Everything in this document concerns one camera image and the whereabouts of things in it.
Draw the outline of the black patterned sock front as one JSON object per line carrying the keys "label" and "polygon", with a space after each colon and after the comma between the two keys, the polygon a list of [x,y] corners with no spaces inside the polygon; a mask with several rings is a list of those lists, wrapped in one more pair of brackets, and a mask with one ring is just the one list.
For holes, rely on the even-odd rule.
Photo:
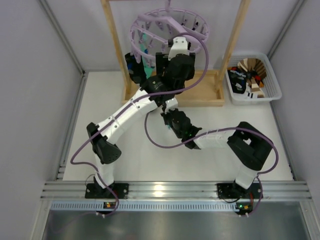
{"label": "black patterned sock front", "polygon": [[139,57],[139,62],[136,60],[134,55],[127,53],[125,56],[125,61],[129,73],[130,79],[138,85],[143,84],[147,80],[147,75],[145,72],[142,57]]}

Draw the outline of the black patterned sock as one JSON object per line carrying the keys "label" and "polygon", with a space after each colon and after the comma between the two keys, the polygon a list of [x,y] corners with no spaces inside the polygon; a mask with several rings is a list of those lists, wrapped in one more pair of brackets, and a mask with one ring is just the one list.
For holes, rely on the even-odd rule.
{"label": "black patterned sock", "polygon": [[142,57],[139,57],[139,62],[136,60],[134,55],[127,53],[125,56],[125,61],[129,73],[130,79],[138,85],[143,84],[147,80],[147,75],[145,72]]}
{"label": "black patterned sock", "polygon": [[228,70],[228,77],[233,93],[244,94],[247,88],[246,75],[236,70]]}

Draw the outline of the black patterned sock back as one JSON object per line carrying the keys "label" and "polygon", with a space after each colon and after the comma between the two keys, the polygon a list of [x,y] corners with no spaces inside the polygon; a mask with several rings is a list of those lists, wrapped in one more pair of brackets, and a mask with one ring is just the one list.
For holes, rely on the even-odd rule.
{"label": "black patterned sock back", "polygon": [[246,75],[236,70],[228,70],[228,77],[233,93],[244,94],[247,88]]}

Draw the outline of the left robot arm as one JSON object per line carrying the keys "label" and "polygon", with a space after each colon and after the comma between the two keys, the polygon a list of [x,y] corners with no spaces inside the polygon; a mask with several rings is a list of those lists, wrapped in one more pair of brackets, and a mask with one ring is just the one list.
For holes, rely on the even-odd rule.
{"label": "left robot arm", "polygon": [[156,60],[160,64],[156,75],[147,77],[144,64],[127,53],[125,56],[129,76],[139,85],[135,95],[114,115],[95,124],[89,123],[86,127],[88,136],[92,138],[91,145],[96,157],[98,173],[95,175],[94,191],[100,196],[108,196],[114,184],[114,162],[122,152],[116,142],[119,137],[139,118],[161,107],[165,125],[169,126],[176,137],[186,143],[189,149],[196,148],[192,138],[200,131],[192,125],[191,120],[183,111],[178,110],[178,102],[173,93],[167,91],[180,90],[185,87],[185,81],[195,75],[194,53],[179,53],[172,59],[168,54],[156,53]]}

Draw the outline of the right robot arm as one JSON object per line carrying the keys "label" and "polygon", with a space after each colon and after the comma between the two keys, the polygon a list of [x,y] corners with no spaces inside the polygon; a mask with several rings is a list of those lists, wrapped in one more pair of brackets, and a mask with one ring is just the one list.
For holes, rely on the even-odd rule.
{"label": "right robot arm", "polygon": [[246,121],[227,130],[203,130],[191,123],[177,108],[162,108],[164,124],[169,126],[181,143],[191,150],[226,149],[241,162],[233,188],[247,192],[273,149],[273,142]]}

